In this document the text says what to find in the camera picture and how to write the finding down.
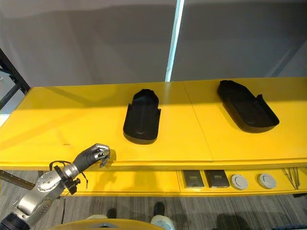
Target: yellow table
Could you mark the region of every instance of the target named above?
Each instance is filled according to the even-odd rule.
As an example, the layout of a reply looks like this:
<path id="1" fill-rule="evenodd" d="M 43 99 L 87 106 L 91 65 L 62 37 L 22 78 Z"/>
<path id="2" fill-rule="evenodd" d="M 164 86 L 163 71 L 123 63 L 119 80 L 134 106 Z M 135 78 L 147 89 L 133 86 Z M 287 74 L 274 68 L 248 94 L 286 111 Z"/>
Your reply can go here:
<path id="1" fill-rule="evenodd" d="M 235 79 L 264 99 L 280 119 L 259 134 L 241 131 L 217 95 L 220 80 L 90 86 L 34 87 L 0 128 L 0 168 L 47 170 L 54 160 L 73 161 L 94 143 L 111 147 L 104 169 L 93 165 L 89 188 L 78 195 L 235 196 L 307 192 L 307 78 Z M 143 88 L 161 108 L 158 139 L 137 145 L 123 136 L 128 103 Z M 295 190 L 283 167 L 300 167 Z M 185 188 L 183 169 L 201 170 L 203 189 Z M 249 187 L 211 189 L 203 170 L 242 174 Z M 256 178 L 271 174 L 275 189 Z"/>

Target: person's foot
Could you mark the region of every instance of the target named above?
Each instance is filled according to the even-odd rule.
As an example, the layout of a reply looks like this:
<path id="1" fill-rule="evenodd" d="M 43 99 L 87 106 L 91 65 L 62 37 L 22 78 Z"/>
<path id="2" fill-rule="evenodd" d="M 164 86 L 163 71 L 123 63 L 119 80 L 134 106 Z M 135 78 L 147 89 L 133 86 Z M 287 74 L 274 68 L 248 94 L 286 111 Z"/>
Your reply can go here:
<path id="1" fill-rule="evenodd" d="M 106 216 L 109 219 L 116 219 L 116 209 L 115 208 L 111 208 L 107 211 Z"/>
<path id="2" fill-rule="evenodd" d="M 164 216 L 164 213 L 165 213 L 164 204 L 162 202 L 155 203 L 153 211 L 154 211 L 153 216 L 156 216 L 156 215 Z"/>
<path id="3" fill-rule="evenodd" d="M 162 202 L 155 203 L 153 211 L 153 218 L 150 222 L 151 224 L 165 230 L 175 230 L 175 226 L 172 220 L 164 216 L 165 206 Z"/>

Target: black foot tray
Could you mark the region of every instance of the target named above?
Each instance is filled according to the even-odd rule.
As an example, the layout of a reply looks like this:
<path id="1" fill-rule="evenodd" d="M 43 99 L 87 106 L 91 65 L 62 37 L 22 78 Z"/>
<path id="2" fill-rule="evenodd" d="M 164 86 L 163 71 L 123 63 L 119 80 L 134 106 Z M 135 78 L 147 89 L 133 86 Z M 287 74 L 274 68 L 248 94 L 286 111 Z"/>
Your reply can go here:
<path id="1" fill-rule="evenodd" d="M 124 124 L 124 136 L 136 144 L 151 144 L 158 136 L 161 109 L 154 91 L 143 89 L 128 105 Z"/>
<path id="2" fill-rule="evenodd" d="M 217 90 L 224 107 L 240 129 L 249 133 L 261 133 L 274 128 L 279 119 L 265 103 L 262 94 L 255 97 L 243 85 L 223 80 Z"/>

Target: gray floor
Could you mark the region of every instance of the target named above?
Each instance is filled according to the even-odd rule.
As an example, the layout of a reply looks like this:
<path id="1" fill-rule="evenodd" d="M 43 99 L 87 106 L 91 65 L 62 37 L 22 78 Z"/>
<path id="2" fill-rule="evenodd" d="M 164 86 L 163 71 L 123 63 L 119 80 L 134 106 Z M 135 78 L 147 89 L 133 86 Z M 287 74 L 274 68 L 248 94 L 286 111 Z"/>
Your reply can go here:
<path id="1" fill-rule="evenodd" d="M 34 182 L 36 172 L 10 172 Z M 26 190 L 1 182 L 0 218 L 9 213 L 14 201 Z M 115 207 L 118 218 L 149 222 L 156 201 L 166 205 L 166 215 L 178 230 L 271 229 L 277 226 L 307 224 L 307 197 L 292 195 L 245 196 L 219 198 L 178 197 L 68 197 L 64 222 L 85 219 L 93 214 L 106 214 Z M 58 225 L 63 200 L 56 200 L 35 230 Z"/>

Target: robotic hand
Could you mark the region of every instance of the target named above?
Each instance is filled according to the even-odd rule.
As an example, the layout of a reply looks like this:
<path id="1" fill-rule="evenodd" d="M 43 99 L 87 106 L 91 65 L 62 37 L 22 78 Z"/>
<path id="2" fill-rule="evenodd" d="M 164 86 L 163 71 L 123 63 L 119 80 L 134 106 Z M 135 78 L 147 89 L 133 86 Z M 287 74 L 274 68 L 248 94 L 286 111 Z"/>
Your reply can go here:
<path id="1" fill-rule="evenodd" d="M 98 160 L 104 166 L 110 158 L 107 145 L 95 144 L 81 152 L 72 164 L 63 169 L 55 166 L 55 170 L 43 174 L 17 204 L 11 213 L 0 223 L 0 230 L 28 230 L 34 226 L 49 210 L 52 202 L 62 194 L 65 188 L 71 194 L 77 191 L 80 180 L 73 180 Z"/>

